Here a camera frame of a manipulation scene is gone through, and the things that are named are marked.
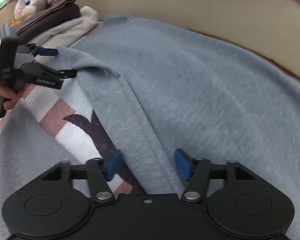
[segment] bed headboard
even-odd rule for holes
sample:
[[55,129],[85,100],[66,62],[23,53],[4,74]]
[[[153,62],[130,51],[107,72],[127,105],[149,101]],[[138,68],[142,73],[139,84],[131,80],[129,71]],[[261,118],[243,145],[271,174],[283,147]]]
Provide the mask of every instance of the bed headboard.
[[[294,0],[78,0],[106,14],[151,18],[255,51],[300,77],[300,5]],[[14,3],[0,11],[13,19]]]

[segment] gray bunny plush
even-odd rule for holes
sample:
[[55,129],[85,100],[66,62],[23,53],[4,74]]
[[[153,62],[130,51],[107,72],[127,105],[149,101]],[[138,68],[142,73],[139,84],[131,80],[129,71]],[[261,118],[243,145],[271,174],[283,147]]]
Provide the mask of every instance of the gray bunny plush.
[[46,0],[18,0],[14,9],[14,16],[16,21],[21,21],[46,8]]

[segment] silver screw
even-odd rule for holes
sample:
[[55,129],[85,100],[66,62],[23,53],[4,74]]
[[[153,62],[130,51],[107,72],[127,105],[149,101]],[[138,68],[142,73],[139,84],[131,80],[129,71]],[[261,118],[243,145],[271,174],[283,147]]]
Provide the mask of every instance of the silver screw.
[[185,193],[185,198],[189,200],[196,200],[200,197],[200,194],[195,191],[188,191]]
[[112,197],[112,194],[107,191],[101,191],[96,194],[96,197],[97,197],[97,199],[100,199],[100,200],[107,200]]

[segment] blanket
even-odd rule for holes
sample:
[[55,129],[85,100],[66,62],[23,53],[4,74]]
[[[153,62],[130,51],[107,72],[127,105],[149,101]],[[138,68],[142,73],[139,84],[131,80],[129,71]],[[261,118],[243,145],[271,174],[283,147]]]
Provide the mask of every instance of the blanket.
[[[184,190],[176,148],[238,160],[293,201],[287,235],[300,240],[300,84],[249,51],[146,19],[108,16],[74,48],[59,48],[50,66],[79,70],[93,111],[148,193]],[[64,158],[78,162],[19,104],[0,134],[0,209]],[[0,217],[0,239],[8,235]]]

